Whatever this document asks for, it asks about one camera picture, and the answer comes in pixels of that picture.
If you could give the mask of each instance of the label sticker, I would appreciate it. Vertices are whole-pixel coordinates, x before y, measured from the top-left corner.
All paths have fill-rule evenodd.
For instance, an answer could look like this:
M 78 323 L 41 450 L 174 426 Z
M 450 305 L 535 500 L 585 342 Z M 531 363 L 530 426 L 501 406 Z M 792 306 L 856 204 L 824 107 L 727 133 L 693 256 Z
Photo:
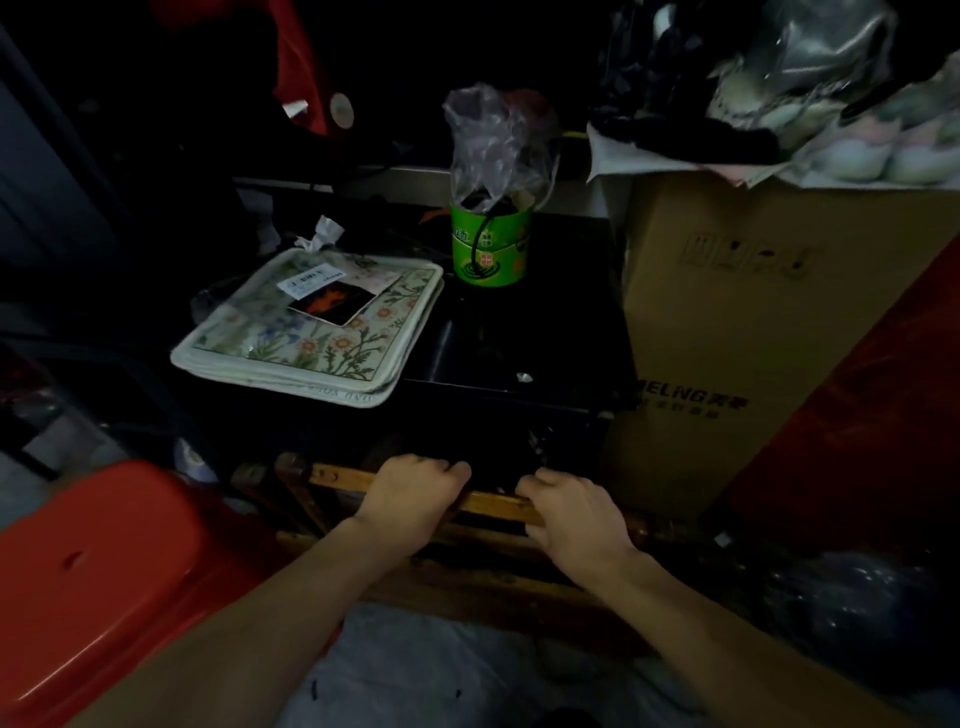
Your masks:
M 334 268 L 329 263 L 321 263 L 308 271 L 297 273 L 287 280 L 282 280 L 276 287 L 299 301 L 345 275 L 346 273 L 339 268 Z

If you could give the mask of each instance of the white paper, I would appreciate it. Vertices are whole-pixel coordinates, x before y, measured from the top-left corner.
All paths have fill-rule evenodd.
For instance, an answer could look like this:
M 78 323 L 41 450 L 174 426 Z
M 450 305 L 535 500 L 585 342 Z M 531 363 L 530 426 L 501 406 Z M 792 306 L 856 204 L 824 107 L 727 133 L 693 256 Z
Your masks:
M 305 100 L 300 99 L 299 101 L 291 101 L 289 104 L 283 105 L 283 110 L 286 111 L 287 118 L 292 119 L 299 113 L 306 111 L 307 103 Z
M 305 237 L 298 237 L 294 245 L 298 248 L 303 248 L 308 253 L 316 253 L 323 248 L 336 245 L 344 232 L 344 229 L 340 227 L 340 225 L 326 215 L 322 215 L 313 229 L 313 237 L 309 240 Z
M 343 278 L 345 275 L 346 273 L 339 268 L 334 268 L 329 263 L 321 263 L 320 265 L 315 265 L 308 271 L 303 271 L 287 280 L 282 280 L 276 287 L 299 301 L 314 291 L 319 291 L 334 280 Z
M 634 144 L 616 141 L 603 136 L 590 124 L 587 124 L 587 136 L 590 141 L 589 180 L 599 175 L 646 175 L 654 172 L 693 172 L 709 170 L 724 177 L 733 185 L 753 187 L 771 177 L 777 177 L 803 189 L 960 189 L 960 175 L 941 184 L 913 186 L 877 180 L 875 182 L 845 182 L 829 177 L 816 170 L 806 169 L 803 164 L 804 150 L 794 156 L 794 160 L 784 164 L 694 164 L 664 157 L 656 152 L 640 149 Z

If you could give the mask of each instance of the orange object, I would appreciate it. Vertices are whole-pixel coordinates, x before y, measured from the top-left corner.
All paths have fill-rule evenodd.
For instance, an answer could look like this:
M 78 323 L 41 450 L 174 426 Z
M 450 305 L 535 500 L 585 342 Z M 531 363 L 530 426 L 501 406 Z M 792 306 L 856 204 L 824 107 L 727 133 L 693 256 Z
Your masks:
M 243 558 L 192 491 L 128 460 L 0 533 L 0 724 L 62 725 L 279 566 Z

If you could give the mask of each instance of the brand logo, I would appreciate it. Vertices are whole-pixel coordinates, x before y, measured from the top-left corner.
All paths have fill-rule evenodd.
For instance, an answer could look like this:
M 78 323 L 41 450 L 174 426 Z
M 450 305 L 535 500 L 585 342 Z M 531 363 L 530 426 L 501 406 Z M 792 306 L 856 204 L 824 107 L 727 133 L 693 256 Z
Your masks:
M 721 409 L 741 410 L 750 403 L 745 397 L 655 379 L 641 379 L 636 383 L 636 387 L 642 395 L 657 395 L 657 399 L 641 397 L 641 407 L 669 408 L 674 412 L 704 415 L 710 419 L 719 417 Z

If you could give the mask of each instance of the white tissue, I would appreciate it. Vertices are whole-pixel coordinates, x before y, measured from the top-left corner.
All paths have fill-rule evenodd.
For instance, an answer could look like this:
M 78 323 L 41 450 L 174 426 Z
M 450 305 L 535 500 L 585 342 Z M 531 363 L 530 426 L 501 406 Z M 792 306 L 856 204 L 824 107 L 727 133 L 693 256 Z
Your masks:
M 323 248 L 335 245 L 343 234 L 343 228 L 326 215 L 322 215 L 320 220 L 317 221 L 317 227 L 314 228 L 313 237 L 309 240 L 305 237 L 298 237 L 294 245 L 303 248 L 308 253 L 315 253 Z

